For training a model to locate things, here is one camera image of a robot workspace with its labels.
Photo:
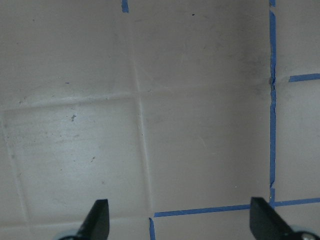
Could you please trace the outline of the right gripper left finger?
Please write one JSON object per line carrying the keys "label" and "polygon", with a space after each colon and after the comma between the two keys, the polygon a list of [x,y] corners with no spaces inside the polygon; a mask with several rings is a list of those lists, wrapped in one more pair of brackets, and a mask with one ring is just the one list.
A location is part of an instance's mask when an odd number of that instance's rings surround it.
{"label": "right gripper left finger", "polygon": [[110,233],[109,203],[107,199],[94,202],[76,233],[77,240],[107,240]]}

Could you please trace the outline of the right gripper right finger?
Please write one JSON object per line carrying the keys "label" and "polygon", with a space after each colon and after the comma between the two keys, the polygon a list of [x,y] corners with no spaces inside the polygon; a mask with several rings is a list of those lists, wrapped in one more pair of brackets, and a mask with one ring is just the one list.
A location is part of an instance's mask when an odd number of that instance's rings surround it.
{"label": "right gripper right finger", "polygon": [[250,200],[249,228],[256,240],[300,239],[300,233],[293,231],[262,197]]}

